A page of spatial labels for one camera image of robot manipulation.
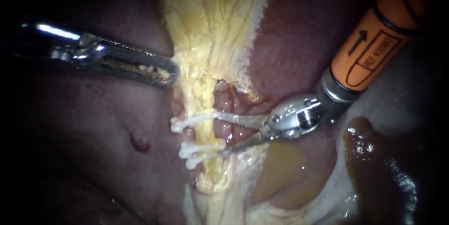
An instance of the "red blood spot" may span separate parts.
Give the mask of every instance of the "red blood spot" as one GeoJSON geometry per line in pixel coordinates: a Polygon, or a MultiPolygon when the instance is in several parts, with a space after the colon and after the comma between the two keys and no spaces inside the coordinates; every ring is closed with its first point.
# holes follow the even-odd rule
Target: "red blood spot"
{"type": "Polygon", "coordinates": [[[150,139],[146,134],[131,134],[131,143],[138,152],[147,152],[150,150],[150,139]]]}

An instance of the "brown fluid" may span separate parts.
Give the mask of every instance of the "brown fluid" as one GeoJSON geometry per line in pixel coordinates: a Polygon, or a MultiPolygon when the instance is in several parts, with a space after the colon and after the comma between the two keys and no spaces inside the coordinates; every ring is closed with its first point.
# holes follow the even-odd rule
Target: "brown fluid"
{"type": "Polygon", "coordinates": [[[355,118],[343,133],[346,166],[366,224],[407,224],[418,201],[415,182],[404,172],[415,157],[412,142],[386,137],[366,118],[355,118]]]}
{"type": "Polygon", "coordinates": [[[310,170],[308,159],[296,142],[271,143],[251,202],[269,200],[277,208],[300,208],[318,195],[331,170],[310,170]]]}

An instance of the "white suture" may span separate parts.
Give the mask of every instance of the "white suture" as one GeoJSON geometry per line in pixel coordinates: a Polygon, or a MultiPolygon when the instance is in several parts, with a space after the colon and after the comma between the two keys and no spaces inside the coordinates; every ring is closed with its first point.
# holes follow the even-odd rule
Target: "white suture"
{"type": "Polygon", "coordinates": [[[218,139],[218,142],[215,145],[201,145],[196,143],[182,142],[181,149],[179,150],[178,155],[182,159],[187,159],[186,169],[193,170],[198,164],[218,156],[215,152],[206,153],[205,151],[222,150],[225,147],[226,142],[221,139],[218,139]]]}

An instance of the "black band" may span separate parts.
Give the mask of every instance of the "black band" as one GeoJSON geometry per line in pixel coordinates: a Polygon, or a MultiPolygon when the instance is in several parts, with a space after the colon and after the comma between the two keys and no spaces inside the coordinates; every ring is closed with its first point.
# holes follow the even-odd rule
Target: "black band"
{"type": "Polygon", "coordinates": [[[416,30],[411,29],[405,29],[398,27],[394,25],[391,21],[389,21],[385,16],[380,12],[379,7],[377,6],[377,3],[373,4],[373,11],[376,14],[376,17],[389,29],[393,30],[396,33],[402,34],[402,35],[413,35],[416,33],[416,30]]]}

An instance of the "black arrow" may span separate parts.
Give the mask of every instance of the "black arrow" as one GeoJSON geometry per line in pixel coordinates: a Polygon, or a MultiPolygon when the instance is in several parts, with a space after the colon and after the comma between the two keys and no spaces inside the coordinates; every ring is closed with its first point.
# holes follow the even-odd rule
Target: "black arrow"
{"type": "Polygon", "coordinates": [[[354,50],[357,48],[357,46],[359,46],[359,44],[362,42],[362,40],[366,42],[366,35],[368,34],[368,32],[366,30],[360,30],[359,34],[360,34],[359,39],[357,39],[355,44],[348,51],[348,57],[351,56],[351,54],[354,52],[354,50]]]}

